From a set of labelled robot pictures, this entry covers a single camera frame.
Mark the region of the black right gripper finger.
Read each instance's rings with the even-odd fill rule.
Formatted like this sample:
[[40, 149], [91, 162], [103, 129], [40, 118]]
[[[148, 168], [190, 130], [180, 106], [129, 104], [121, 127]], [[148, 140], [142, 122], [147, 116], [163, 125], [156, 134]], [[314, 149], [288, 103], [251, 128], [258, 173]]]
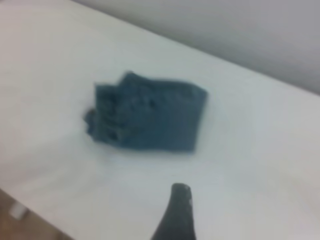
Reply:
[[196, 240], [191, 188], [174, 183], [165, 213], [156, 228], [153, 240]]

